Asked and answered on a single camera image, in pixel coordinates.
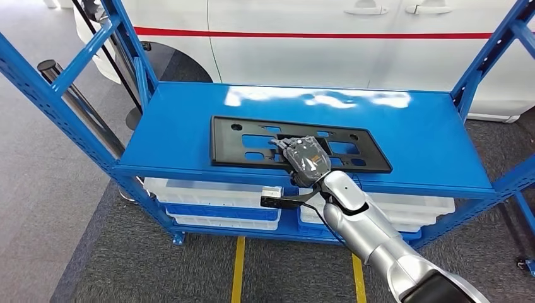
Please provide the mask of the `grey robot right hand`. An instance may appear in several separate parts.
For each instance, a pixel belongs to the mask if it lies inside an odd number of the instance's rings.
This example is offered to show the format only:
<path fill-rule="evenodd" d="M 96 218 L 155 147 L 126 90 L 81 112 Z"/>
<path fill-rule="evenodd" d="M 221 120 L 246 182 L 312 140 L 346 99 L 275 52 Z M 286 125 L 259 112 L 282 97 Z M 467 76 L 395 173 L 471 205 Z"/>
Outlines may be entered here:
<path fill-rule="evenodd" d="M 291 165 L 293 182 L 299 187 L 311 187 L 332 170 L 331 159 L 313 136 L 272 139 Z"/>

